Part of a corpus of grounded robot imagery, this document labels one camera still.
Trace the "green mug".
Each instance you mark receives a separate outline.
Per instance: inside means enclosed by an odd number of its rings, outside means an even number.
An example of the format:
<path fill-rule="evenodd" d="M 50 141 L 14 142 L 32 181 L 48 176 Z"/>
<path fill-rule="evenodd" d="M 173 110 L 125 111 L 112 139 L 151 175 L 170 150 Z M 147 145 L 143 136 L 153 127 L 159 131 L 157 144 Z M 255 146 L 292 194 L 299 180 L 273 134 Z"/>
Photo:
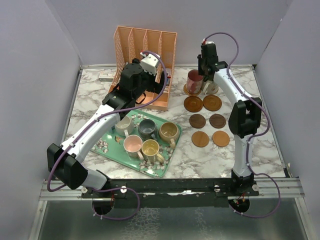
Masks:
<path fill-rule="evenodd" d="M 219 91 L 219 86 L 214 81 L 206 81 L 202 83 L 202 92 L 206 95 L 215 95 Z"/>

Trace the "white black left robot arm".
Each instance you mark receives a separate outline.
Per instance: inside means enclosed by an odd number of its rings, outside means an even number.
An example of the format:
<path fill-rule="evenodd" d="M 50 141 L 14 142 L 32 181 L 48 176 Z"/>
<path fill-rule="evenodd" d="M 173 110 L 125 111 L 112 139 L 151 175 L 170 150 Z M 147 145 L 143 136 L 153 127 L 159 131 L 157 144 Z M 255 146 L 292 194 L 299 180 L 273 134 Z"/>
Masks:
<path fill-rule="evenodd" d="M 161 57 L 147 50 L 141 55 L 142 60 L 135 59 L 123 67 L 116 87 L 80 130 L 64 142 L 47 148 L 48 185 L 56 177 L 72 190 L 80 186 L 91 188 L 101 198 L 110 193 L 109 178 L 98 170 L 85 168 L 82 162 L 98 140 L 130 111 L 146 107 L 145 92 L 158 96 L 164 92 L 167 76 L 156 82 L 158 66 L 163 64 Z"/>

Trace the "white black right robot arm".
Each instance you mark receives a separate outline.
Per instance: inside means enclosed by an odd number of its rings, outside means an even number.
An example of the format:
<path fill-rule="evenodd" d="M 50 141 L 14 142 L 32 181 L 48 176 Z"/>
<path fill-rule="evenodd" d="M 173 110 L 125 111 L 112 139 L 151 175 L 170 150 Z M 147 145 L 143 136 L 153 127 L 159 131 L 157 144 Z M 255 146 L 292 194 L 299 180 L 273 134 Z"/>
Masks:
<path fill-rule="evenodd" d="M 254 98 L 257 104 L 245 96 L 245 89 L 233 78 L 225 61 L 219 61 L 216 44 L 204 40 L 198 58 L 198 73 L 205 82 L 217 85 L 233 105 L 228 126 L 235 141 L 235 161 L 231 170 L 229 191 L 236 196 L 242 195 L 254 184 L 252 166 L 253 140 L 261 125 L 262 101 Z"/>

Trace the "maroon red mug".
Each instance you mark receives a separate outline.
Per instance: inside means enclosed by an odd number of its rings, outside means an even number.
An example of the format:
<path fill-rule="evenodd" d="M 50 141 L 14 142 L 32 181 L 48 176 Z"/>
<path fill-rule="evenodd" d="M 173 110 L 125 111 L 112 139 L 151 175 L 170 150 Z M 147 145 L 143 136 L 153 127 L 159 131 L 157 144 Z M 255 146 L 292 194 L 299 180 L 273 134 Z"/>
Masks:
<path fill-rule="evenodd" d="M 186 91 L 193 95 L 199 94 L 201 92 L 203 78 L 197 69 L 190 70 L 187 75 Z"/>

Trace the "light orange wooden coaster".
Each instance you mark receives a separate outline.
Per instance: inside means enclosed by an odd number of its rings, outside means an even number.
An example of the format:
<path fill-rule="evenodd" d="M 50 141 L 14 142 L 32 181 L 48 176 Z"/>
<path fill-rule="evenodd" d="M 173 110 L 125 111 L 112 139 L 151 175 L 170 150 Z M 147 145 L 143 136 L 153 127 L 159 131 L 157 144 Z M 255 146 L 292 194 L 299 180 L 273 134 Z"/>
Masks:
<path fill-rule="evenodd" d="M 203 148 L 209 144 L 210 139 L 205 132 L 196 131 L 195 133 L 193 133 L 191 141 L 195 146 Z"/>

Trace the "dark walnut coaster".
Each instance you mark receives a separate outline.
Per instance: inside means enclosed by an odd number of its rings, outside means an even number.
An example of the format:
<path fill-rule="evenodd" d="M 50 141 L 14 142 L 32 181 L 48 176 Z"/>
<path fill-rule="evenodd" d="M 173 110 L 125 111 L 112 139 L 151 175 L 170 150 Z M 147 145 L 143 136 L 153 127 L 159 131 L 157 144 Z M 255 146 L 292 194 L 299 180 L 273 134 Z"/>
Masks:
<path fill-rule="evenodd" d="M 221 129 L 226 125 L 226 119 L 221 114 L 213 114 L 209 118 L 209 123 L 216 129 Z"/>
<path fill-rule="evenodd" d="M 201 129 L 206 125 L 206 119 L 201 114 L 193 114 L 189 118 L 189 123 L 193 128 Z"/>

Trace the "brown wooden ringed coaster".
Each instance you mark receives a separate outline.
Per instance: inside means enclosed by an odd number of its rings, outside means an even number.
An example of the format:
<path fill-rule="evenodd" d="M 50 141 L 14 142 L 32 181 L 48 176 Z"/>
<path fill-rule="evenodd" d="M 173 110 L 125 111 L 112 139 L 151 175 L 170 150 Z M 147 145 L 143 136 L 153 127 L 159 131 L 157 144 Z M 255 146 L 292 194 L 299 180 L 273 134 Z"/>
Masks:
<path fill-rule="evenodd" d="M 207 95 L 203 99 L 203 106 L 209 111 L 218 111 L 222 107 L 222 100 L 216 95 Z"/>

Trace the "woven rattan coaster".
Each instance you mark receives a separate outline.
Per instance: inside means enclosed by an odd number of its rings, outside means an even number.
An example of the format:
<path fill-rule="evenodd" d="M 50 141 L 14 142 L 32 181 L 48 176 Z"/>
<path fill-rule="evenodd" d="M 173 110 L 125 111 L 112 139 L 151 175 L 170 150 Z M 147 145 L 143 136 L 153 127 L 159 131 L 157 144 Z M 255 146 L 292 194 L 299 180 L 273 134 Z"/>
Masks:
<path fill-rule="evenodd" d="M 188 96 L 198 96 L 202 91 L 200 90 L 200 91 L 198 91 L 197 93 L 190 93 L 190 92 L 188 92 L 188 90 L 187 90 L 187 84 L 185 84 L 184 86 L 183 86 L 183 91 L 184 91 L 184 93 L 186 94 L 186 95 L 188 95 Z"/>

